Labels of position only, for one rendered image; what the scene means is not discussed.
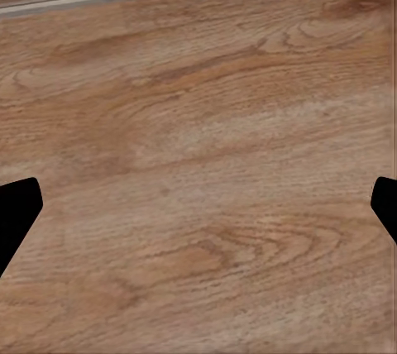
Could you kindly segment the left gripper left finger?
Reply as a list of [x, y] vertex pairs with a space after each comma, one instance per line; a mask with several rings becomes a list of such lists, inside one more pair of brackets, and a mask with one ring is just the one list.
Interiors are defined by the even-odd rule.
[[0, 277], [42, 209], [35, 177], [0, 186]]

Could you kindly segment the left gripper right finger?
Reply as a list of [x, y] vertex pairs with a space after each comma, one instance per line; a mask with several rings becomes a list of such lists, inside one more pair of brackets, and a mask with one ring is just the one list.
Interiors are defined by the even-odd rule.
[[397, 243], [397, 180], [378, 177], [372, 192], [371, 206]]

